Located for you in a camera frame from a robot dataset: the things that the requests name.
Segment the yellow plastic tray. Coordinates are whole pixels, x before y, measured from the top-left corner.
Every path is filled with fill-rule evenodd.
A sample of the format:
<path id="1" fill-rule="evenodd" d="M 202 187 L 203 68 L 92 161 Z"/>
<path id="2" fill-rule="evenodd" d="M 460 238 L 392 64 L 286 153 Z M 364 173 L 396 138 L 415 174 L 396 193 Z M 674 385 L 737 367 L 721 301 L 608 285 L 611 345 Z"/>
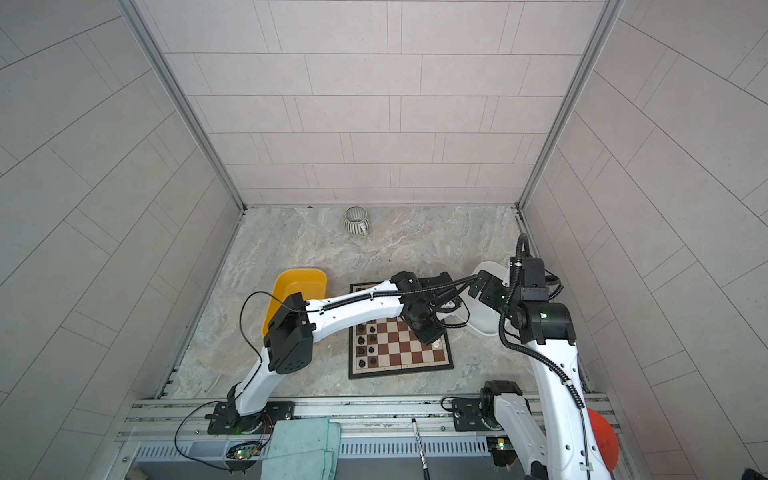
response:
<path id="1" fill-rule="evenodd" d="M 322 299 L 326 296 L 327 282 L 326 274 L 315 268 L 291 269 L 281 273 L 273 286 L 272 295 L 276 300 L 269 302 L 261 335 L 267 334 L 269 322 L 280 308 L 280 301 L 295 293 L 301 293 L 304 300 Z"/>

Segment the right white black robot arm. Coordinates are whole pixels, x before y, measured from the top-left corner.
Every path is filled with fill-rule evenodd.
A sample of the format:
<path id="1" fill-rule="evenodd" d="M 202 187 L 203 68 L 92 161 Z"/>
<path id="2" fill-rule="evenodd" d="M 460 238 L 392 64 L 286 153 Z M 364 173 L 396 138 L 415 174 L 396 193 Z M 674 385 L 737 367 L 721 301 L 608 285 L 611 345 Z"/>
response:
<path id="1" fill-rule="evenodd" d="M 544 423 L 534 421 L 521 393 L 498 385 L 482 394 L 482 416 L 504 431 L 527 478 L 608 479 L 583 398 L 575 328 L 550 284 L 543 260 L 520 235 L 508 268 L 479 268 L 463 294 L 472 319 L 529 358 Z"/>

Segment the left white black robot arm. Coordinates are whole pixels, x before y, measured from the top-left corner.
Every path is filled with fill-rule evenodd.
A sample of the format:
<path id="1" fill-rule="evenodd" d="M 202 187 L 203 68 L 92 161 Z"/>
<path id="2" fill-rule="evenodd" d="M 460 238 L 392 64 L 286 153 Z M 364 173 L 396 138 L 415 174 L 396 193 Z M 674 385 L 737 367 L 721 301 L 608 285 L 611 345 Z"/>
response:
<path id="1" fill-rule="evenodd" d="M 307 367 L 316 343 L 358 324 L 402 318 L 423 344 L 451 326 L 443 321 L 462 305 L 460 293 L 478 276 L 453 280 L 443 273 L 419 278 L 402 271 L 371 288 L 347 295 L 306 300 L 293 293 L 279 302 L 268 322 L 258 361 L 227 398 L 205 416 L 210 435 L 240 435 L 259 429 L 273 391 L 284 377 Z"/>

